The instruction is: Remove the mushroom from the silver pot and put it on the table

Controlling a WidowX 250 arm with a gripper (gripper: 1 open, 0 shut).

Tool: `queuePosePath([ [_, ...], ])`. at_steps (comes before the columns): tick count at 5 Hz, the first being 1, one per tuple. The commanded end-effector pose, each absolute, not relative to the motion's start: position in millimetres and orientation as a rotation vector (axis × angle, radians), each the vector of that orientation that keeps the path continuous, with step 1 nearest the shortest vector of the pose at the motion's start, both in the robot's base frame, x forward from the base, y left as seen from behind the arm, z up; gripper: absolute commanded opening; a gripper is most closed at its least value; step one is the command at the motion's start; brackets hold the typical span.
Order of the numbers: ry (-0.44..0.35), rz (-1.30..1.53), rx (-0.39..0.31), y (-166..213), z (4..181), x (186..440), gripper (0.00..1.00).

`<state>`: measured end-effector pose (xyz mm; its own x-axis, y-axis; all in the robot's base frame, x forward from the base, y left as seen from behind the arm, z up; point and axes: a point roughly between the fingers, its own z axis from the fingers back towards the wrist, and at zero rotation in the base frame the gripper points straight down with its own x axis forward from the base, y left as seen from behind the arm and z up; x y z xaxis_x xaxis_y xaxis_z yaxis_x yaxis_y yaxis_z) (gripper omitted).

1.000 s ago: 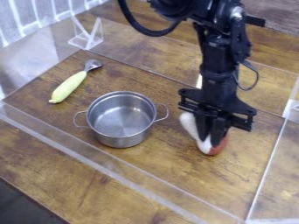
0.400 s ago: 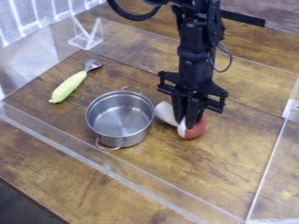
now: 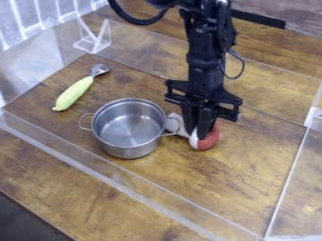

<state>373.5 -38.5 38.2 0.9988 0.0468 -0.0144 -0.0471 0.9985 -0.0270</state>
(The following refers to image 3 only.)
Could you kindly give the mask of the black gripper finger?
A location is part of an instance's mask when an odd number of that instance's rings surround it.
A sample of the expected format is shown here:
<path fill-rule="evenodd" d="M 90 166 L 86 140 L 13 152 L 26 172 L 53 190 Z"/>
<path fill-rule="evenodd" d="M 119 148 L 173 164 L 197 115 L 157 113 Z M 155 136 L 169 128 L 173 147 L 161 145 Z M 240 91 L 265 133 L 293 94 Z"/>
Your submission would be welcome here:
<path fill-rule="evenodd" d="M 198 118 L 198 138 L 205 139 L 213 130 L 220 116 L 218 108 L 204 107 Z"/>
<path fill-rule="evenodd" d="M 192 135 L 198 126 L 200 107 L 192 103 L 182 104 L 184 125 L 186 132 Z"/>

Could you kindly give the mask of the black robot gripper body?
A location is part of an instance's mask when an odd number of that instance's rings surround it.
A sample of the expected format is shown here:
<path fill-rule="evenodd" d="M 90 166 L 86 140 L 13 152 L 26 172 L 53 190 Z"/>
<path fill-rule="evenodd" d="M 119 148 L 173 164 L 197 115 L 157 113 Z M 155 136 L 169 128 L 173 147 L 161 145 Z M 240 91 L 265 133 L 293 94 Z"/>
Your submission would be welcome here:
<path fill-rule="evenodd" d="M 244 100 L 225 88 L 226 60 L 194 62 L 189 65 L 189 78 L 186 81 L 169 79 L 165 99 L 182 106 L 184 103 L 196 104 L 200 112 L 204 107 L 218 108 L 218 118 L 237 121 L 240 107 Z"/>

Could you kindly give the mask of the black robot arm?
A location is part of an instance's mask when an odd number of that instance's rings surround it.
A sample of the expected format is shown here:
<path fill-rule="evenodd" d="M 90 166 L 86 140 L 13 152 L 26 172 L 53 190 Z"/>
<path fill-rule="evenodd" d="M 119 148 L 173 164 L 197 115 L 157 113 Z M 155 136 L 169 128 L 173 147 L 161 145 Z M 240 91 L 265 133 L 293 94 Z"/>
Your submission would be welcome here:
<path fill-rule="evenodd" d="M 182 107 L 186 132 L 206 138 L 217 119 L 237 121 L 244 100 L 225 89 L 226 54 L 236 45 L 232 0 L 147 0 L 162 9 L 178 6 L 189 42 L 189 77 L 168 80 L 166 101 Z"/>

